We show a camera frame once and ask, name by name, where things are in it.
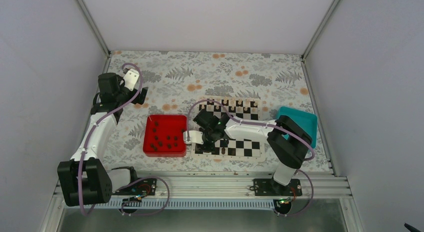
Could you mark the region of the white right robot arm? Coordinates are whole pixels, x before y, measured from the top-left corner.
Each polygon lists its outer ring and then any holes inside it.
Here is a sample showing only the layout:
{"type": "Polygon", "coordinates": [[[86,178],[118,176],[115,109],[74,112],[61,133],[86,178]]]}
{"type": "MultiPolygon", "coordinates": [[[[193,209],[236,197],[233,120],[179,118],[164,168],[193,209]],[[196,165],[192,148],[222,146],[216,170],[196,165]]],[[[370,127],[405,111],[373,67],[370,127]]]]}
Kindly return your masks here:
{"type": "Polygon", "coordinates": [[[279,159],[279,164],[272,176],[271,190],[276,195],[284,195],[290,189],[290,181],[312,151],[312,138],[287,115],[276,120],[257,121],[241,119],[229,113],[216,117],[201,110],[194,122],[200,131],[183,132],[186,144],[212,146],[221,139],[250,140],[269,145],[279,159]]]}

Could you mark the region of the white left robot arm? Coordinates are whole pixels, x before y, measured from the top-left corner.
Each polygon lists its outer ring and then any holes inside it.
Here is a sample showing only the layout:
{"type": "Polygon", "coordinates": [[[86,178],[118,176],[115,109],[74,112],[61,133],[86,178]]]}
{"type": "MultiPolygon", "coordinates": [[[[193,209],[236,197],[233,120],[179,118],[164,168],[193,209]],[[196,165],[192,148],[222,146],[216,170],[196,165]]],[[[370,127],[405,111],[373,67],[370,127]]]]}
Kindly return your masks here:
{"type": "Polygon", "coordinates": [[[133,194],[139,180],[128,169],[108,173],[103,166],[108,140],[115,130],[124,106],[142,104],[146,88],[136,88],[141,74],[130,69],[124,76],[104,73],[98,76],[99,92],[93,99],[90,123],[83,141],[68,161],[62,161],[57,174],[67,206],[84,206],[109,202],[113,191],[120,188],[133,194]]]}

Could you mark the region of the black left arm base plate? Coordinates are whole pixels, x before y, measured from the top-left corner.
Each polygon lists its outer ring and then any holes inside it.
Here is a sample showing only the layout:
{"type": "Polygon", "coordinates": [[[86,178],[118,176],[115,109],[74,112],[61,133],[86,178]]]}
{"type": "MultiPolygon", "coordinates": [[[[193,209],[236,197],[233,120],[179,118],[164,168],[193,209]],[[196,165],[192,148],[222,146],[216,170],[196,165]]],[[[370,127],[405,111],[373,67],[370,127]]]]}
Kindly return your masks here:
{"type": "Polygon", "coordinates": [[[157,179],[147,178],[130,187],[119,189],[114,195],[123,196],[153,196],[157,186],[157,179]]]}

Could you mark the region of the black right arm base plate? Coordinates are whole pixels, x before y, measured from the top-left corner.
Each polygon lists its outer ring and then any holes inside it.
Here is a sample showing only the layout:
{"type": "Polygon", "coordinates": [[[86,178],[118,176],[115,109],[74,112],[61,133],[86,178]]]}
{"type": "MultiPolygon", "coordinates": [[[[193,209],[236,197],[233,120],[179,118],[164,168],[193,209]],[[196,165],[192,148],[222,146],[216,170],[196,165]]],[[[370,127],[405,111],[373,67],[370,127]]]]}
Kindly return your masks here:
{"type": "Polygon", "coordinates": [[[302,196],[302,186],[299,179],[291,179],[288,185],[281,185],[271,178],[257,178],[249,187],[255,196],[302,196]]]}

